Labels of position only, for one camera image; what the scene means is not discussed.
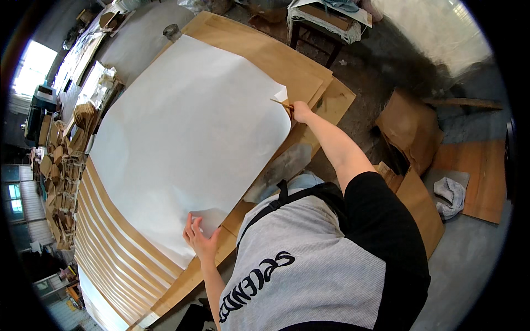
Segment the paper pile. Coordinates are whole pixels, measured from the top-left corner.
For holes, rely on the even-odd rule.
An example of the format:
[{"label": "paper pile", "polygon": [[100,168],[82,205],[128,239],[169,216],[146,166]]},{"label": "paper pile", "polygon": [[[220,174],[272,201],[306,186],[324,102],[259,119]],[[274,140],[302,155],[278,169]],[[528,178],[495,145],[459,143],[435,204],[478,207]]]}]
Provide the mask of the paper pile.
[{"label": "paper pile", "polygon": [[74,239],[74,218],[77,190],[81,173],[84,169],[85,155],[84,135],[77,137],[79,142],[70,142],[65,135],[61,121],[51,124],[48,138],[47,155],[42,156],[40,164],[32,151],[33,173],[42,174],[45,178],[46,219],[51,233],[57,241],[58,249],[71,249]]}]

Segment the window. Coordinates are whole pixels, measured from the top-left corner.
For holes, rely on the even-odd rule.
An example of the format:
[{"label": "window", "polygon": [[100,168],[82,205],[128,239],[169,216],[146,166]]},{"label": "window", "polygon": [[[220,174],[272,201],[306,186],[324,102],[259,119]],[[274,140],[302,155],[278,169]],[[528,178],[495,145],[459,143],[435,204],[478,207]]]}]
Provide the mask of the window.
[{"label": "window", "polygon": [[31,40],[19,62],[19,74],[13,80],[18,94],[33,95],[37,85],[44,84],[57,52]]},{"label": "window", "polygon": [[11,209],[13,210],[13,212],[22,212],[22,201],[20,200],[20,186],[18,184],[10,184],[9,195],[11,197]]}]

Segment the plastic bag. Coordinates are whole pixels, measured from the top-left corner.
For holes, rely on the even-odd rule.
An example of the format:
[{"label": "plastic bag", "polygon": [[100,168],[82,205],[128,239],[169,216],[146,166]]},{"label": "plastic bag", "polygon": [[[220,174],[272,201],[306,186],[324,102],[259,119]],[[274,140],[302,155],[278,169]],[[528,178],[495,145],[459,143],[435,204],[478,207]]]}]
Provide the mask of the plastic bag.
[{"label": "plastic bag", "polygon": [[178,0],[177,3],[197,15],[202,11],[222,15],[234,4],[234,0]]}]

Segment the apron strap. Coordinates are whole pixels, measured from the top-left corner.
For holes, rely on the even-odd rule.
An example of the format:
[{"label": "apron strap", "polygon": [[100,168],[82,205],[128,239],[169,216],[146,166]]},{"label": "apron strap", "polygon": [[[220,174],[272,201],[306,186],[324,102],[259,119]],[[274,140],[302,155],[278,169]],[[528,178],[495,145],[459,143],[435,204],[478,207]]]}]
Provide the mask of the apron strap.
[{"label": "apron strap", "polygon": [[289,195],[287,192],[287,181],[281,180],[276,186],[280,188],[280,194],[278,195],[278,200],[271,201],[266,207],[264,207],[262,210],[260,210],[254,218],[246,225],[245,229],[243,230],[243,233],[241,233],[241,238],[239,239],[239,242],[237,243],[237,251],[239,251],[239,243],[243,239],[243,236],[245,235],[246,231],[254,225],[257,221],[259,221],[261,218],[263,218],[265,215],[272,213],[273,211],[279,209],[280,207],[290,204],[291,202],[294,202],[296,200],[300,200],[302,198],[305,198],[306,196],[314,195],[321,200],[323,200],[325,203],[327,203],[330,208],[333,209],[333,211],[337,214],[339,217],[339,222],[344,217],[343,215],[343,198],[342,198],[342,192],[340,189],[333,183],[322,183],[315,185],[313,187],[309,187],[308,189],[300,190],[296,193],[293,193]]}]

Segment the stack of cardboard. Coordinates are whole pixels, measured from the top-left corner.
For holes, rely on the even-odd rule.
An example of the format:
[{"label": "stack of cardboard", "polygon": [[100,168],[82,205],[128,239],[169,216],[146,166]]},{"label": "stack of cardboard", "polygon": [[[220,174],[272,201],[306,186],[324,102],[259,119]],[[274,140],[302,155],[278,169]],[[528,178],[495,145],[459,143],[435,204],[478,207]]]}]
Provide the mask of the stack of cardboard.
[{"label": "stack of cardboard", "polygon": [[66,148],[70,155],[84,154],[97,122],[98,112],[91,103],[84,103],[75,107],[74,116],[63,131],[63,135],[66,137],[64,140]]},{"label": "stack of cardboard", "polygon": [[74,244],[75,213],[77,190],[84,169],[84,136],[81,142],[72,144],[64,135],[61,121],[51,124],[48,138],[48,154],[42,157],[40,165],[34,166],[45,178],[46,219],[51,233],[57,241],[58,249],[71,249]]}]

